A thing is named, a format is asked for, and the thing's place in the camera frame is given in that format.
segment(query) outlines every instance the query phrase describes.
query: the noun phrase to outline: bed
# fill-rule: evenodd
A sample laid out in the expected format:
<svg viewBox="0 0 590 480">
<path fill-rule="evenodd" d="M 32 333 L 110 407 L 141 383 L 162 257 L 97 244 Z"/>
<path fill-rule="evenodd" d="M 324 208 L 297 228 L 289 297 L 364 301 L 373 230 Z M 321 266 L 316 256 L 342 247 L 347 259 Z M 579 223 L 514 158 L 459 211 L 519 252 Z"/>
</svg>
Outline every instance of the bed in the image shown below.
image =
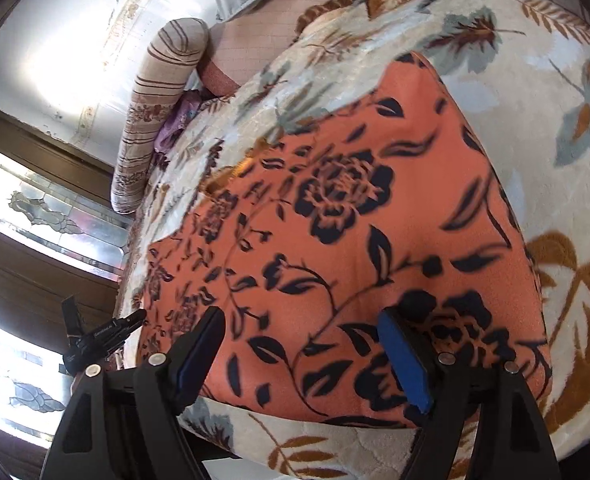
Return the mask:
<svg viewBox="0 0 590 480">
<path fill-rule="evenodd" d="M 139 307 L 149 245 L 179 227 L 201 184 L 235 168 L 259 138 L 275 142 L 353 102 L 414 50 L 480 138 L 536 262 L 553 370 L 539 405 L 558 458 L 571 454 L 590 440 L 588 12 L 579 0 L 353 0 L 318 15 L 233 95 L 205 102 L 168 163 L 147 176 L 116 314 Z M 139 344 L 139 333 L 126 343 L 127 367 Z M 180 421 L 300 478 L 399 478 L 416 433 L 288 420 L 205 396 Z M 470 422 L 451 478 L 465 475 L 474 436 Z"/>
</svg>

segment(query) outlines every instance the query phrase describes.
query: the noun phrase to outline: blue gripper pad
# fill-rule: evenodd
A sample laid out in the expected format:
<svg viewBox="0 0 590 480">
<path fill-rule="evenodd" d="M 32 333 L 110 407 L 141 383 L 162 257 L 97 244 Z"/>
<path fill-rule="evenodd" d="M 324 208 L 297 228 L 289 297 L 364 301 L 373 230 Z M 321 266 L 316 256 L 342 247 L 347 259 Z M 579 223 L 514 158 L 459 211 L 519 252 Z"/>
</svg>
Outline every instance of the blue gripper pad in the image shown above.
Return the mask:
<svg viewBox="0 0 590 480">
<path fill-rule="evenodd" d="M 434 402 L 431 384 L 436 373 L 432 346 L 405 325 L 394 307 L 380 312 L 377 332 L 408 401 L 428 413 Z"/>
</svg>

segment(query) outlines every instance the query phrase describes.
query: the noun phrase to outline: striped fabric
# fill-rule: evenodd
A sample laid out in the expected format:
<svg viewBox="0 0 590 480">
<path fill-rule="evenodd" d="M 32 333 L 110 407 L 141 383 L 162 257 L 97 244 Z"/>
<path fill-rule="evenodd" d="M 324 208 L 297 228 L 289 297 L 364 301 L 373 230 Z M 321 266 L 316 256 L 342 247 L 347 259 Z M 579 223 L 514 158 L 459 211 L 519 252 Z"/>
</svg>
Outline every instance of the striped fabric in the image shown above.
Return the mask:
<svg viewBox="0 0 590 480">
<path fill-rule="evenodd" d="M 207 43 L 206 24 L 182 18 L 166 23 L 148 46 L 135 78 L 112 178 L 110 201 L 116 212 L 131 213 L 139 206 L 155 137 Z"/>
</svg>

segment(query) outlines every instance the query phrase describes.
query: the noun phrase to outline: screw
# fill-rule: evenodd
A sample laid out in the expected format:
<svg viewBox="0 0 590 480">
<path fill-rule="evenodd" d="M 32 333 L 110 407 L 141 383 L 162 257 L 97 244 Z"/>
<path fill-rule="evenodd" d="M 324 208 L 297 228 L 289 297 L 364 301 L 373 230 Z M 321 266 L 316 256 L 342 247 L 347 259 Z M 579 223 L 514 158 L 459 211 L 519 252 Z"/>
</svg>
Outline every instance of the screw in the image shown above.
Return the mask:
<svg viewBox="0 0 590 480">
<path fill-rule="evenodd" d="M 446 366 L 455 364 L 455 356 L 450 352 L 442 352 L 437 356 L 438 361 Z"/>
<path fill-rule="evenodd" d="M 515 361 L 506 361 L 504 363 L 504 370 L 506 370 L 509 374 L 516 374 L 520 371 L 520 368 L 517 366 Z"/>
<path fill-rule="evenodd" d="M 102 367 L 98 364 L 90 365 L 86 368 L 86 375 L 89 377 L 95 377 L 102 372 Z"/>
<path fill-rule="evenodd" d="M 148 362 L 150 364 L 152 364 L 153 366 L 163 365 L 166 362 L 166 354 L 161 354 L 161 353 L 152 354 L 148 358 Z"/>
</svg>

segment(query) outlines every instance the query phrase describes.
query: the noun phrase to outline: folded orange fabric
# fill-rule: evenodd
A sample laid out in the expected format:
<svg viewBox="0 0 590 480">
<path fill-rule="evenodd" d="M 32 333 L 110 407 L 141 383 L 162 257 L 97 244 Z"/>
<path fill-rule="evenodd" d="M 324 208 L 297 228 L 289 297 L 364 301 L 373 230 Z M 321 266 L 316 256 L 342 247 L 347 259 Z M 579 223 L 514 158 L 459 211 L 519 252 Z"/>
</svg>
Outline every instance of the folded orange fabric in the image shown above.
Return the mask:
<svg viewBox="0 0 590 480">
<path fill-rule="evenodd" d="M 396 306 L 438 351 L 516 360 L 550 388 L 539 283 L 504 190 L 428 61 L 284 136 L 150 246 L 139 356 L 210 305 L 226 337 L 202 394 L 373 428 L 421 423 L 379 344 Z"/>
</svg>

